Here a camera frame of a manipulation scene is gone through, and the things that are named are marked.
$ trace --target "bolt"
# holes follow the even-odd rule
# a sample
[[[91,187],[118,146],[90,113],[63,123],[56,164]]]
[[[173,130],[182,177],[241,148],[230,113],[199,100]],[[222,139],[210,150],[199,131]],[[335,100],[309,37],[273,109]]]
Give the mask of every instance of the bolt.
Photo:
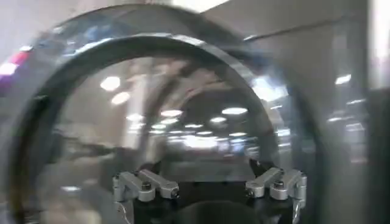
[[[246,191],[246,196],[247,197],[253,198],[255,196],[255,193],[252,190],[245,189],[245,191]]]
[[[177,188],[173,189],[173,191],[171,192],[171,197],[172,198],[179,198],[180,197],[179,190]]]
[[[277,181],[274,182],[274,187],[275,188],[280,189],[280,188],[283,188],[284,186],[285,186],[285,184],[281,180],[277,180]]]
[[[143,191],[148,191],[148,190],[152,189],[152,184],[148,181],[145,181],[142,183],[141,188]]]

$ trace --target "screw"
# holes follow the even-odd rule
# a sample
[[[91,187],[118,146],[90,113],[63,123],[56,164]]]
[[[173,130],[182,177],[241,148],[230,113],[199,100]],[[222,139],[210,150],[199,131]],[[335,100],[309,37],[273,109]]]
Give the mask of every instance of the screw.
[[[145,181],[142,183],[141,188],[143,191],[148,191],[148,190],[152,189],[152,184],[148,181]]]
[[[276,187],[276,188],[283,188],[284,186],[285,186],[285,184],[283,183],[283,181],[281,181],[281,180],[277,180],[277,181],[275,181],[274,182],[274,186]]]
[[[179,198],[180,197],[179,190],[177,188],[173,189],[173,191],[171,192],[171,197],[172,198]]]

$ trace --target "metal bracket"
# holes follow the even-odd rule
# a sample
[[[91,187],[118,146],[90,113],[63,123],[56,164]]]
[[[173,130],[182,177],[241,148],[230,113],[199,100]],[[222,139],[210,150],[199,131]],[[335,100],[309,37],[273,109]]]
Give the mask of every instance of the metal bracket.
[[[163,198],[175,199],[179,197],[179,185],[174,181],[166,180],[149,170],[139,171],[138,177],[144,181],[150,181],[160,191]]]
[[[130,189],[136,193],[139,201],[148,202],[155,198],[155,188],[148,182],[140,180],[130,172],[122,172],[113,177],[113,190],[115,202],[122,202],[125,200],[125,189]]]
[[[276,179],[280,178],[282,173],[283,171],[281,169],[273,167],[258,178],[247,181],[245,183],[245,188],[248,196],[253,198],[260,198],[264,196],[264,189],[269,187]]]
[[[286,200],[288,196],[305,200],[306,188],[306,175],[298,170],[290,170],[270,186],[269,194],[276,200]]]
[[[269,190],[273,199],[286,200],[289,196],[293,199],[293,220],[299,222],[300,210],[306,205],[307,176],[301,171],[290,170],[281,179],[275,181]]]

